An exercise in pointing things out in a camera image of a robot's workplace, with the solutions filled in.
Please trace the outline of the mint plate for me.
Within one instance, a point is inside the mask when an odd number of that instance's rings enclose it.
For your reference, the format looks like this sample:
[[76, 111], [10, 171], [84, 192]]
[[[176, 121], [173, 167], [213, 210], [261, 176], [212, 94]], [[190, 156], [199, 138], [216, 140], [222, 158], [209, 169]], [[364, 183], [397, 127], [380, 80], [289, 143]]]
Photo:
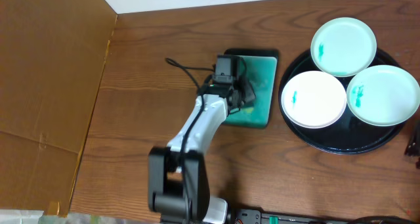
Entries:
[[396, 66], [371, 66], [356, 74], [346, 89], [350, 111], [360, 120], [387, 127], [405, 122], [419, 108], [419, 84]]
[[356, 18], [335, 18], [323, 24], [310, 45], [312, 61], [323, 72], [345, 78], [366, 69], [375, 58], [372, 29]]

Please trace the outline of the white plate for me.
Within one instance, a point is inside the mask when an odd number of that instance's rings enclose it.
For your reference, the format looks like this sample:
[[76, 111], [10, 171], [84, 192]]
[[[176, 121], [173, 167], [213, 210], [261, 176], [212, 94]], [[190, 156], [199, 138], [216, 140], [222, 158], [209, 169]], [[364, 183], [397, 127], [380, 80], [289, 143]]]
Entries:
[[347, 105], [346, 91], [334, 76], [307, 71], [292, 77], [282, 89], [281, 108], [293, 123], [320, 129], [335, 123]]

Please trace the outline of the mint plate top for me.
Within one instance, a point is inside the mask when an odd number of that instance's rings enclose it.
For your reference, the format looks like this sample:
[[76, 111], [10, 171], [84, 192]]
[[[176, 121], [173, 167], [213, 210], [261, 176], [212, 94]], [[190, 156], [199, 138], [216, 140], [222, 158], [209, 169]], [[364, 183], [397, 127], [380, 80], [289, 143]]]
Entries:
[[335, 18], [323, 24], [310, 45], [312, 61], [323, 72], [345, 78], [366, 69], [375, 58], [372, 29], [356, 18]]

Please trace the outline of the green yellow sponge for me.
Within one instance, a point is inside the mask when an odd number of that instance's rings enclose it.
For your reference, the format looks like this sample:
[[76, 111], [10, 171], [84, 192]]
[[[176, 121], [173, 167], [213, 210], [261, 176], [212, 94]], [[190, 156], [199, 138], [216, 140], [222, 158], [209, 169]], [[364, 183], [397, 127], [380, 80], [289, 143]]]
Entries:
[[246, 107], [246, 108], [242, 108], [242, 109], [239, 111], [239, 114], [240, 114], [241, 116], [251, 116], [251, 115], [252, 115], [252, 113], [254, 112], [254, 110], [255, 110], [255, 108], [254, 108], [253, 106], [251, 106], [251, 107]]

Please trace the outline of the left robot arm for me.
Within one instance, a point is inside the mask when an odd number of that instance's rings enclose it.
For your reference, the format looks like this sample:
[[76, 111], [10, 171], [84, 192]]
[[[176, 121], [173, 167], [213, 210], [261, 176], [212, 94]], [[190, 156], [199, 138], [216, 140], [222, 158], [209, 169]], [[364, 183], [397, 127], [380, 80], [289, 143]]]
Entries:
[[248, 81], [205, 83], [179, 133], [148, 155], [148, 207], [165, 223], [224, 223], [227, 201], [211, 196], [204, 156], [219, 126], [251, 104]]

